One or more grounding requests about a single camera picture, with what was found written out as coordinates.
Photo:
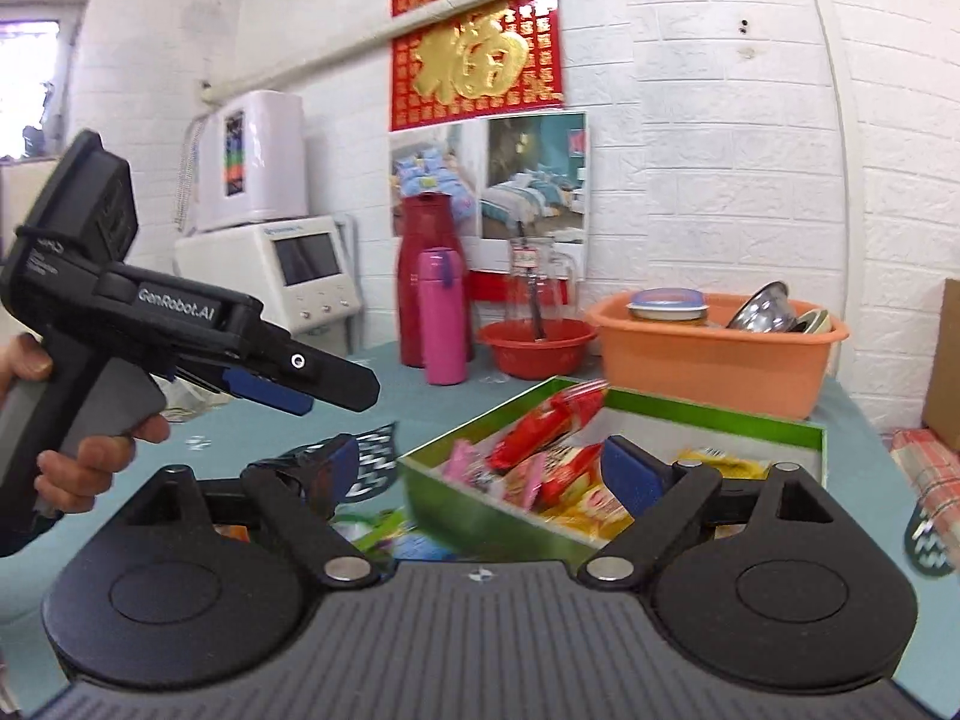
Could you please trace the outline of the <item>person's left hand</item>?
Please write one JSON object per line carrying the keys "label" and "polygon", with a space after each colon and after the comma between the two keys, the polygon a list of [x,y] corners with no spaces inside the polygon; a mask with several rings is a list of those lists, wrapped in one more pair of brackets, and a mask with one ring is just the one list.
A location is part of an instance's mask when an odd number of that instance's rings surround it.
{"label": "person's left hand", "polygon": [[[29,333],[10,341],[2,351],[2,398],[18,380],[46,380],[52,359]],[[117,473],[135,457],[135,440],[161,444],[171,427],[161,415],[151,415],[132,431],[120,436],[89,436],[78,445],[75,457],[46,450],[37,457],[39,476],[34,489],[54,511],[84,514],[91,511],[99,494],[109,491]]]}

